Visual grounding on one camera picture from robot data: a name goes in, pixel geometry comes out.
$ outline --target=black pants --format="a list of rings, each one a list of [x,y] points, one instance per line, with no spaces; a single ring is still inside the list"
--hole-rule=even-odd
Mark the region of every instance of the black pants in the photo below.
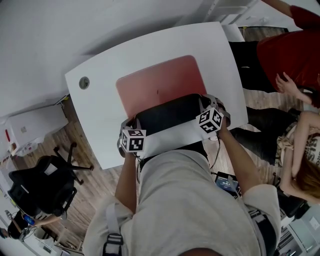
[[[201,155],[203,155],[207,160],[208,160],[208,155],[204,149],[204,145],[202,144],[202,141],[198,141],[196,143],[193,143],[193,144],[190,144],[190,145],[187,145],[187,146],[183,146],[183,147],[180,147],[180,148],[177,148],[177,150],[190,150],[190,151],[195,151],[195,152],[198,152],[200,153]],[[142,159],[141,162],[140,162],[140,169],[142,170],[142,168],[144,167],[144,165],[149,161],[151,160],[152,158],[156,157],[155,156],[151,156],[151,157],[148,157],[146,159]]]
[[[253,109],[247,107],[246,109],[248,123],[260,132],[234,128],[231,130],[232,135],[246,149],[271,165],[275,165],[277,139],[297,119],[292,114],[277,108]]]
[[[258,42],[229,42],[229,44],[240,74],[242,87],[266,93],[276,92],[260,65],[257,55]]]

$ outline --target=backpack strap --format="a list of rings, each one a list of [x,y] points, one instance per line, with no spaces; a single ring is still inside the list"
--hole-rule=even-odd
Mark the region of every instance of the backpack strap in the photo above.
[[[254,207],[254,209],[249,209],[238,194],[231,176],[228,177],[228,181],[233,191],[237,194],[237,200],[240,206],[243,208],[247,217],[251,220],[259,243],[261,256],[273,256],[277,249],[277,235],[268,215]]]
[[[116,215],[116,203],[110,204],[105,211],[109,234],[103,246],[102,256],[127,256],[128,249],[120,232]]]

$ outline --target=black device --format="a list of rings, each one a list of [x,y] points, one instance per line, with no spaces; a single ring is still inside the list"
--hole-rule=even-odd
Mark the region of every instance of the black device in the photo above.
[[[224,191],[228,192],[231,196],[236,197],[237,193],[234,191],[234,189],[231,187],[230,182],[229,182],[229,176],[232,177],[233,179],[233,185],[236,189],[236,191],[239,191],[239,183],[237,181],[236,176],[234,175],[230,175],[224,172],[220,172],[218,171],[218,173],[215,173],[216,177],[215,177],[215,184],[223,189]]]

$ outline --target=woman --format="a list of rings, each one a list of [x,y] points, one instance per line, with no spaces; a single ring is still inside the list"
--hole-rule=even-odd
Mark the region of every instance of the woman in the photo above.
[[[235,139],[271,165],[283,166],[281,189],[298,198],[320,203],[320,115],[304,111],[299,119],[276,108],[247,107],[249,124]]]
[[[286,93],[320,108],[320,16],[281,0],[262,1],[302,30],[259,42],[230,42],[243,88]]]
[[[60,219],[60,217],[57,217],[53,214],[42,220],[33,219],[33,227],[41,227],[42,225],[47,225],[56,222]],[[11,223],[8,226],[7,230],[5,228],[0,228],[0,237],[2,237],[3,239],[12,238],[18,240],[20,239],[22,231],[26,229],[28,226],[28,222],[24,219],[24,213],[21,210],[19,210],[16,213],[15,217],[11,220]]]

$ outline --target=brown hair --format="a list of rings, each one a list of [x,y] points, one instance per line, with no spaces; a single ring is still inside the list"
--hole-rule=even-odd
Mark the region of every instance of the brown hair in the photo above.
[[[320,199],[320,168],[307,160],[306,156],[301,161],[296,183],[302,191]]]

